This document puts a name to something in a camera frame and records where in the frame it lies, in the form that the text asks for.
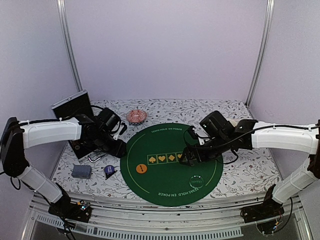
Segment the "floral tablecloth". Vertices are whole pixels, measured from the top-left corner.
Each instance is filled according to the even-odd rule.
[[[94,101],[94,105],[108,107],[126,121],[126,113],[132,109],[147,112],[146,121],[139,126],[128,125],[127,131],[120,136],[127,142],[134,134],[152,125],[162,123],[181,123],[199,127],[199,122],[209,113],[218,110],[225,118],[251,118],[247,108],[237,100],[200,100],[200,99],[152,99],[152,100],[104,100]],[[280,180],[274,160],[267,149],[239,150],[239,159],[225,165],[217,187],[205,198],[226,198],[264,192]],[[231,152],[223,154],[224,162],[234,159]],[[71,176],[74,165],[91,165],[90,179],[78,179]],[[113,165],[117,172],[105,180],[104,168]],[[66,191],[110,198],[140,199],[126,185],[121,172],[120,160],[107,155],[95,163],[81,161],[69,145],[66,146],[52,180],[59,183]]]

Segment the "robotic arm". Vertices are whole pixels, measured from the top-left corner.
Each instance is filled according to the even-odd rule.
[[[126,154],[126,144],[118,139],[127,126],[110,109],[104,108],[92,119],[80,114],[68,119],[18,121],[11,117],[1,137],[0,157],[4,172],[20,179],[50,203],[49,213],[62,218],[88,222],[91,208],[87,202],[72,203],[63,188],[35,169],[25,157],[25,149],[36,145],[82,140],[84,145],[95,145],[98,149],[115,157]]]
[[[244,207],[241,215],[246,223],[283,214],[282,205],[290,197],[320,179],[320,142],[318,124],[280,125],[244,119],[233,126],[220,112],[210,113],[200,122],[206,140],[199,137],[193,127],[188,132],[199,144],[184,149],[181,164],[193,166],[196,162],[215,161],[222,153],[238,149],[277,148],[306,152],[309,157],[283,181],[271,186],[263,203]]]

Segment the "white wall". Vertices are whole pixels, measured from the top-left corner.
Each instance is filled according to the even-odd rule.
[[[57,2],[0,1],[0,134],[9,117],[52,118],[50,105],[76,92],[60,27]],[[30,162],[49,174],[62,143],[30,149]],[[0,176],[0,239],[18,240],[32,198]]]
[[[266,0],[68,0],[65,6],[91,99],[246,100]]]
[[[271,123],[311,124],[320,119],[320,1],[275,1],[270,37],[257,89],[254,116]],[[307,155],[273,150],[284,177]],[[315,240],[320,239],[320,183],[301,194]]]

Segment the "round green mat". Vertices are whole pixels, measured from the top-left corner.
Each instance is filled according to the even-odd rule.
[[[210,161],[195,166],[179,163],[186,146],[183,133],[188,127],[178,123],[158,124],[128,141],[120,169],[126,184],[139,197],[153,204],[176,207],[202,199],[217,186],[223,171],[221,163]],[[197,142],[188,134],[185,136],[190,144]],[[139,164],[147,166],[145,173],[137,172]]]

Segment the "small box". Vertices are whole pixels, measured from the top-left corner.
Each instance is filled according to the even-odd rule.
[[[74,165],[71,176],[76,179],[89,179],[91,177],[91,166],[89,165]]]

